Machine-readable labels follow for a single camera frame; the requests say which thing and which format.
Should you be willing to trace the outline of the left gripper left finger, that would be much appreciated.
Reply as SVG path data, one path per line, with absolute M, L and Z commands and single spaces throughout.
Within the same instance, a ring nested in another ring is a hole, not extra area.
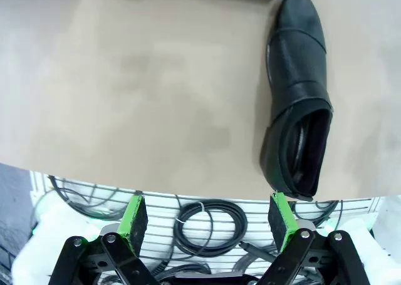
M 116 232 L 88 241 L 68 238 L 51 274 L 50 284 L 97 284 L 102 273 L 115 272 L 122 284 L 157 284 L 139 259 L 147 229 L 145 199 L 134 195 Z

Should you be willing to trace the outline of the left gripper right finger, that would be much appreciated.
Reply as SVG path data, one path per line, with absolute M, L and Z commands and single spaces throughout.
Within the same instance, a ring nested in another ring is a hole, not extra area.
M 299 227 L 281 192 L 270 196 L 268 222 L 278 256 L 258 284 L 292 284 L 301 273 L 319 284 L 370 283 L 349 233 Z

